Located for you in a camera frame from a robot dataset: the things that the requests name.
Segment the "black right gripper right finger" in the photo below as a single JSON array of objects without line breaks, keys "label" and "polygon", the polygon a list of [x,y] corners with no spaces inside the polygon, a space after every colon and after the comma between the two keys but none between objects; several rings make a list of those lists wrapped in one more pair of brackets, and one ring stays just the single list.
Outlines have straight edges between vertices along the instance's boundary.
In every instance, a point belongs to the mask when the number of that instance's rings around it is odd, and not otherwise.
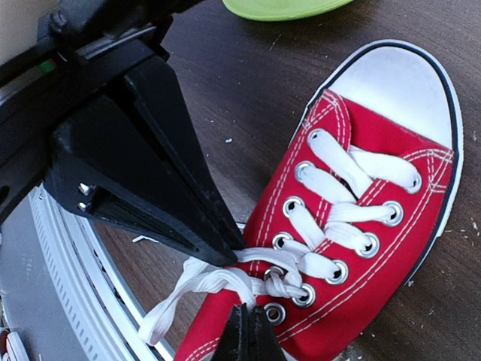
[{"label": "black right gripper right finger", "polygon": [[247,350],[249,360],[286,361],[263,307],[256,306],[249,312]]}]

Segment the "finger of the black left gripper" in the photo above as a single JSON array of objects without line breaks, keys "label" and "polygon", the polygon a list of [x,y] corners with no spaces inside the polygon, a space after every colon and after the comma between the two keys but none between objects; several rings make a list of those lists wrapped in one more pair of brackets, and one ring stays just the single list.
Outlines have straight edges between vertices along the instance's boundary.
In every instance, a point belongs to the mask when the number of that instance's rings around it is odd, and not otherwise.
[{"label": "finger of the black left gripper", "polygon": [[174,70],[153,56],[114,85],[112,98],[160,161],[153,203],[174,230],[199,250],[245,248],[211,177]]},{"label": "finger of the black left gripper", "polygon": [[53,133],[46,191],[71,213],[154,238],[216,266],[237,263],[226,230],[174,165],[100,96]]}]

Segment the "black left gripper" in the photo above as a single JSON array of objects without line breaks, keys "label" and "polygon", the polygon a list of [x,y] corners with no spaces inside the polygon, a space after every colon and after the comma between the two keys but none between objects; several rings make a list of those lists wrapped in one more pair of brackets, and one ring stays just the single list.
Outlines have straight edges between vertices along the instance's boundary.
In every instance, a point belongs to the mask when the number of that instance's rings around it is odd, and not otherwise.
[{"label": "black left gripper", "polygon": [[35,24],[38,43],[1,67],[2,218],[44,186],[68,117],[100,96],[115,102],[114,85],[149,58],[167,63],[172,14],[170,1],[61,1]]}]

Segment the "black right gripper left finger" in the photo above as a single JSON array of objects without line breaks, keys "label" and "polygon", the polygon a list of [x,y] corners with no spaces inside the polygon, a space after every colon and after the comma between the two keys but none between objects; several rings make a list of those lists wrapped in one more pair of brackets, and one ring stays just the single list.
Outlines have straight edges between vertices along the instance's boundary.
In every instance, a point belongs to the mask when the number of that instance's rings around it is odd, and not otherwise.
[{"label": "black right gripper left finger", "polygon": [[247,361],[249,359],[249,312],[246,305],[232,308],[212,361]]}]

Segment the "red canvas sneaker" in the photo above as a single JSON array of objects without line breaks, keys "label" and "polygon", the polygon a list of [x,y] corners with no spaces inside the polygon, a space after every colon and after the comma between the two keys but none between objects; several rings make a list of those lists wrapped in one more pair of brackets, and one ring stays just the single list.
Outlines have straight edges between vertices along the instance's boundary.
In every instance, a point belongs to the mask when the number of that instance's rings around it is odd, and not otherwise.
[{"label": "red canvas sneaker", "polygon": [[[371,42],[349,56],[307,104],[286,153],[244,229],[253,247],[267,204],[295,139],[315,129],[345,137],[351,146],[411,162],[422,178],[418,192],[375,180],[357,198],[359,206],[396,201],[404,210],[397,226],[357,223],[378,237],[370,259],[325,241],[318,253],[345,262],[348,278],[339,285],[303,276],[313,299],[257,296],[286,360],[334,359],[378,315],[398,288],[419,269],[446,226],[460,183],[463,125],[455,87],[443,66],[427,51],[405,41]],[[244,304],[237,293],[206,293],[178,360],[211,360],[228,316]]]}]

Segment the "white shoelace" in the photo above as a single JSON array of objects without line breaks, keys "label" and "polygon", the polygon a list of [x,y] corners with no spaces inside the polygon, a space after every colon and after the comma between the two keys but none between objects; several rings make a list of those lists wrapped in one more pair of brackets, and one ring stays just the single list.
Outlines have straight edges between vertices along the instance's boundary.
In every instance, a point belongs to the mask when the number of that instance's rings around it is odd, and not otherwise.
[{"label": "white shoelace", "polygon": [[238,261],[250,268],[267,262],[266,275],[255,278],[248,270],[214,267],[189,258],[172,293],[144,318],[140,338],[151,345],[162,338],[171,327],[177,303],[188,292],[230,290],[249,308],[256,305],[257,296],[291,299],[306,306],[314,292],[303,283],[303,276],[342,284],[348,278],[348,266],[318,253],[322,243],[331,241],[370,259],[377,255],[380,241],[375,234],[361,231],[357,223],[397,226],[403,220],[404,210],[396,201],[357,205],[357,198],[378,179],[409,194],[422,185],[420,173],[405,159],[358,149],[345,137],[335,138],[323,129],[300,135],[268,201],[255,245],[236,253]]}]

